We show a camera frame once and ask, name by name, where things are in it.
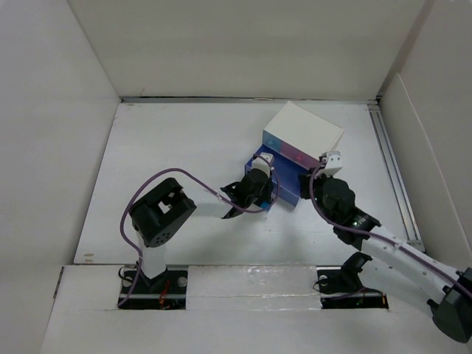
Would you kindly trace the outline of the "purple blue drawer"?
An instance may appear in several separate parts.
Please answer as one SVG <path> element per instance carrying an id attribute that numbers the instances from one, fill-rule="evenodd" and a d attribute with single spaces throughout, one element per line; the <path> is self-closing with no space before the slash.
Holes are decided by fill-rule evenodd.
<path id="1" fill-rule="evenodd" d="M 272 198 L 274 198 L 275 193 L 278 193 L 277 202 L 284 201 L 290 206 L 295 207 L 300 199 L 300 184 L 298 175 L 306 174 L 307 170 L 298 164 L 292 162 L 291 160 L 285 158 L 280 153 L 273 151 L 272 149 L 261 145 L 255 154 L 259 153 L 271 153 L 274 156 L 273 167 L 277 173 L 276 179 L 272 177 L 272 182 L 274 189 L 272 192 Z M 245 165 L 245 173 L 251 171 L 251 161 L 253 158 L 250 158 Z"/>

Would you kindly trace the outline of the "light blue drawer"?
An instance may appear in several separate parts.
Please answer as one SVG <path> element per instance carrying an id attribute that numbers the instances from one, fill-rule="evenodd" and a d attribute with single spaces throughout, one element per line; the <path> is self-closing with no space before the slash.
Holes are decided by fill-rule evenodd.
<path id="1" fill-rule="evenodd" d="M 263 131 L 262 142 L 267 148 L 270 148 L 278 153 L 280 152 L 282 141 L 280 138 L 274 136 L 266 130 Z"/>

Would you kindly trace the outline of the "pink drawer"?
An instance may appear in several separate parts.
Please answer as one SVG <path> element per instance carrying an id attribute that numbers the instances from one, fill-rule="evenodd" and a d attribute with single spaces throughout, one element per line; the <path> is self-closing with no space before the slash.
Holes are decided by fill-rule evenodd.
<path id="1" fill-rule="evenodd" d="M 314 168 L 319 164 L 316 158 L 298 150 L 286 142 L 281 142 L 280 154 L 306 170 Z"/>

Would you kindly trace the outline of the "white drawer organizer cabinet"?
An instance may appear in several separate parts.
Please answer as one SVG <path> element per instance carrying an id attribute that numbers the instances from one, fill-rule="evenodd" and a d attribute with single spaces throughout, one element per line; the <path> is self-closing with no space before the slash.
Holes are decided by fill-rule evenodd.
<path id="1" fill-rule="evenodd" d="M 288 101 L 264 127 L 274 136 L 317 158 L 335 150 L 344 129 Z"/>

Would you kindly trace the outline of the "blue cap black marker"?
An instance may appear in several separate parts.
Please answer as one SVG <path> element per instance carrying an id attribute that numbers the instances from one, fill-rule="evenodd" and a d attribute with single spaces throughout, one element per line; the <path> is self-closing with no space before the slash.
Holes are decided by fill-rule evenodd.
<path id="1" fill-rule="evenodd" d="M 258 200 L 256 205 L 260 208 L 262 212 L 268 212 L 272 206 L 272 200 L 266 201 L 266 200 Z"/>

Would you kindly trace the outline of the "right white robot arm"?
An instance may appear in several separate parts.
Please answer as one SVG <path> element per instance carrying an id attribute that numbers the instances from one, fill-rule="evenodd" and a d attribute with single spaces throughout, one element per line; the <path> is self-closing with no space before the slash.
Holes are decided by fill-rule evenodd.
<path id="1" fill-rule="evenodd" d="M 376 218 L 355 205 L 355 193 L 343 181 L 311 169 L 298 177 L 300 196 L 310 200 L 336 237 L 356 249 L 344 263 L 341 281 L 358 291 L 367 283 L 363 268 L 377 259 L 423 292 L 423 303 L 436 327 L 459 343 L 471 340 L 471 269 L 461 271 L 418 251 L 390 233 Z"/>

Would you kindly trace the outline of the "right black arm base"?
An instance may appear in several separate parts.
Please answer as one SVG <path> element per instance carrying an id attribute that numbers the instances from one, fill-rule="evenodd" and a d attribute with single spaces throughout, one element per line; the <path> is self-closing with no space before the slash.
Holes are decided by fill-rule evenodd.
<path id="1" fill-rule="evenodd" d="M 389 309 L 386 294 L 365 286 L 359 277 L 372 258 L 361 252 L 342 265 L 317 266 L 313 290 L 320 294 L 323 310 Z"/>

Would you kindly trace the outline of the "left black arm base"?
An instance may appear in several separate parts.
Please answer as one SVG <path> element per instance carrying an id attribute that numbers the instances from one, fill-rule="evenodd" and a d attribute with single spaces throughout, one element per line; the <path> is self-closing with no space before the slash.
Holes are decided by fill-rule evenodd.
<path id="1" fill-rule="evenodd" d="M 184 310 L 187 300 L 188 267 L 170 267 L 163 274 L 149 279 L 140 274 L 131 288 L 136 269 L 121 267 L 118 276 L 121 288 L 117 307 L 121 310 Z"/>

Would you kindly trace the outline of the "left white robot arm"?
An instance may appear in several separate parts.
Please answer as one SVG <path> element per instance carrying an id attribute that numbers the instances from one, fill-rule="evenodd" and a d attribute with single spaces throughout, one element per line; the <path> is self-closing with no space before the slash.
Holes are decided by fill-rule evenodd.
<path id="1" fill-rule="evenodd" d="M 145 194 L 142 191 L 165 173 L 178 172 L 203 187 L 200 203 L 192 200 L 184 187 L 169 177 Z M 139 284 L 148 292 L 157 292 L 164 285 L 165 245 L 191 216 L 208 216 L 230 220 L 243 214 L 265 212 L 274 202 L 272 197 L 274 169 L 252 168 L 240 181 L 214 190 L 185 170 L 171 168 L 149 178 L 132 197 L 123 212 L 120 232 L 125 232 L 125 219 L 131 218 L 139 243 L 128 244 L 138 251 Z"/>

